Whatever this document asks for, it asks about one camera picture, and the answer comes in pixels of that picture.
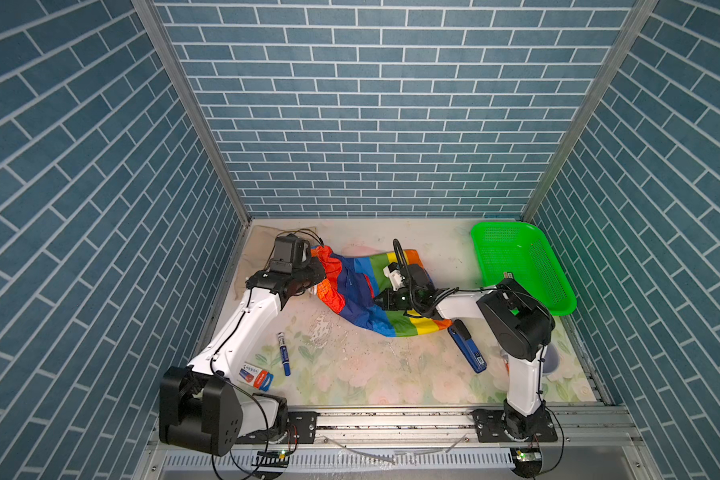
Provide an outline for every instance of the aluminum frame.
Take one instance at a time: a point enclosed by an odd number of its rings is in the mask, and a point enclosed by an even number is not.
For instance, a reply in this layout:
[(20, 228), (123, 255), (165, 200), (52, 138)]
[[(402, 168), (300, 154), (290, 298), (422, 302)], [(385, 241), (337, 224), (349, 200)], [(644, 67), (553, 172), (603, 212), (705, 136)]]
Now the aluminum frame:
[(240, 229), (237, 238), (235, 238), (235, 247), (232, 249), (230, 259), (226, 263), (224, 275), (219, 283), (219, 289), (216, 291), (216, 296), (213, 297), (211, 311), (208, 313), (206, 321), (202, 324), (202, 330), (200, 331), (200, 335), (197, 337), (197, 344), (195, 345), (192, 357), (197, 356), (213, 338), (213, 331), (216, 328), (216, 324), (219, 322), (219, 316), (221, 315), (221, 310), (224, 307), (224, 302), (226, 301), (226, 294), (230, 291), (232, 281), (235, 279), (235, 271), (237, 270), (237, 265), (240, 263), (242, 250), (246, 246), (250, 231), (251, 225), (244, 224)]
[(240, 194), (237, 192), (230, 170), (227, 168), (222, 156), (219, 145), (213, 138), (211, 129), (208, 126), (205, 115), (202, 113), (200, 104), (195, 97), (190, 81), (187, 79), (186, 72), (181, 66), (179, 57), (176, 56), (176, 51), (173, 49), (173, 45), (168, 37), (168, 31), (163, 25), (163, 21), (160, 19), (160, 14), (157, 11), (154, 0), (132, 0), (136, 14), (139, 15), (139, 20), (144, 25), (146, 35), (152, 41), (152, 45), (157, 52), (157, 56), (160, 57), (160, 61), (165, 67), (168, 78), (170, 79), (176, 93), (179, 95), (179, 100), (184, 105), (184, 110), (192, 122), (192, 126), (197, 132), (197, 137), (202, 143), (202, 147), (208, 154), (208, 159), (219, 176), (221, 183), (226, 191), (227, 196), (232, 202), (232, 206), (235, 207), (235, 211), (244, 226), (248, 226), (251, 222), (251, 216), (248, 213), (248, 209), (240, 198)]
[(597, 105), (600, 104), (600, 100), (605, 95), (610, 82), (614, 80), (616, 72), (619, 71), (624, 58), (626, 58), (626, 54), (630, 52), (632, 44), (637, 40), (637, 35), (640, 34), (640, 30), (643, 29), (657, 3), (658, 0), (635, 1), (635, 5), (624, 20), (624, 25), (622, 25), (614, 45), (608, 50), (600, 69), (592, 81), (592, 85), (590, 85), (589, 91), (586, 92), (584, 101), (576, 110), (568, 130), (563, 134), (556, 151), (552, 154), (547, 169), (542, 173), (536, 189), (528, 199), (525, 208), (523, 208), (523, 212), (520, 214), (520, 219), (523, 222), (530, 222), (536, 215), (544, 198), (547, 197), (547, 192), (554, 184), (555, 178), (557, 178), (568, 160), (568, 155), (576, 146), (576, 142), (579, 141), (586, 124), (589, 123), (595, 113)]
[[(435, 448), (451, 446), (468, 452), (476, 447), (528, 446), (526, 442), (478, 442), (470, 412), (475, 408), (500, 408), (499, 404), (474, 406), (390, 406), (390, 407), (291, 407), (291, 411), (317, 412), (316, 442), (310, 449), (336, 450), (337, 442), (350, 448)], [(564, 435), (545, 446), (622, 447), (636, 480), (659, 480), (658, 470), (642, 437), (624, 406), (557, 405)], [(248, 450), (250, 446), (235, 446)], [(179, 447), (158, 442), (156, 432), (148, 441), (134, 478), (157, 480), (166, 457)]]

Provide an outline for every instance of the metal vent grille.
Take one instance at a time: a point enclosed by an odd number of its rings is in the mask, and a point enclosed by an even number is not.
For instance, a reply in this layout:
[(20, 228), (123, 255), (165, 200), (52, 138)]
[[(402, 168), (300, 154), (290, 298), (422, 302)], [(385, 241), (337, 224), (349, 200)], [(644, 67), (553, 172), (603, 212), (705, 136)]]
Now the metal vent grille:
[[(299, 447), (290, 457), (290, 473), (340, 473), (376, 470), (412, 470), (436, 468), (514, 468), (508, 448), (457, 448), (448, 453), (401, 454), (393, 448), (364, 448), (364, 452), (394, 460), (385, 462), (376, 458), (346, 452), (341, 449)], [(235, 461), (245, 469), (253, 464), (251, 452), (234, 453)], [(216, 459), (221, 471), (236, 471), (230, 456)], [(210, 456), (191, 452), (174, 451), (166, 455), (163, 471), (211, 470)], [(260, 471), (281, 471), (281, 468), (261, 467)]]

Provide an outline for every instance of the blue stapler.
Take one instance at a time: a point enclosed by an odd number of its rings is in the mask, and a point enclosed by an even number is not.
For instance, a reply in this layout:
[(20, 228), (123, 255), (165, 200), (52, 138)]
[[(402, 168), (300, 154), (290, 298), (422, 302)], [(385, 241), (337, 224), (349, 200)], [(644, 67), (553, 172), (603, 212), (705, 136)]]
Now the blue stapler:
[(454, 320), (453, 324), (448, 328), (448, 333), (454, 342), (456, 342), (458, 349), (464, 354), (464, 358), (467, 359), (475, 373), (480, 373), (488, 367), (485, 364), (482, 353), (478, 350), (478, 346), (474, 344), (472, 335), (470, 335), (464, 322)]

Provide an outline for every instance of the blue marker pen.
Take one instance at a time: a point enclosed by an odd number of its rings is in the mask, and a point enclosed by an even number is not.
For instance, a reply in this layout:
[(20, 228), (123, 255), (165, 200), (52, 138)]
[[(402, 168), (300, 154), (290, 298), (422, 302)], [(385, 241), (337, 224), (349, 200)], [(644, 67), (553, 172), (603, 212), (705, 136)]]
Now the blue marker pen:
[(280, 332), (277, 334), (277, 342), (280, 345), (280, 360), (282, 361), (282, 369), (286, 371), (286, 376), (291, 375), (291, 363), (288, 360), (288, 349), (286, 348), (286, 334)]

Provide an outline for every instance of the table surface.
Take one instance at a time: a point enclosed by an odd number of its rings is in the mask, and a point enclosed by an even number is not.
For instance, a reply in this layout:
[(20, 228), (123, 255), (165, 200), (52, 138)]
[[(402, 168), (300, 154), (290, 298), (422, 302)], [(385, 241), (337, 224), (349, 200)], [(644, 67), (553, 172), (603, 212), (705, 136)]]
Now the table surface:
[[(392, 239), (398, 238), (403, 248), (418, 251), (436, 286), (475, 288), (480, 286), (480, 269), (470, 230), (476, 223), (478, 220), (468, 219), (255, 220), (241, 264), (263, 264), (262, 249), (254, 240), (261, 227), (293, 230), (310, 226), (317, 229), (326, 245), (344, 256), (389, 252)], [(220, 318), (228, 318), (237, 302), (230, 288)], [(292, 406), (502, 402), (508, 371), (500, 347), (484, 320), (462, 320), (488, 363), (482, 373), (472, 371), (445, 331), (387, 338), (354, 326), (309, 294), (288, 301), (272, 321), (271, 335), (256, 341), (249, 363), (269, 370), (275, 376), (269, 393), (288, 398)], [(286, 334), (290, 376), (284, 375), (280, 363), (278, 332)], [(551, 402), (595, 401), (559, 321), (552, 332), (552, 344), (560, 364), (542, 379), (545, 398)]]

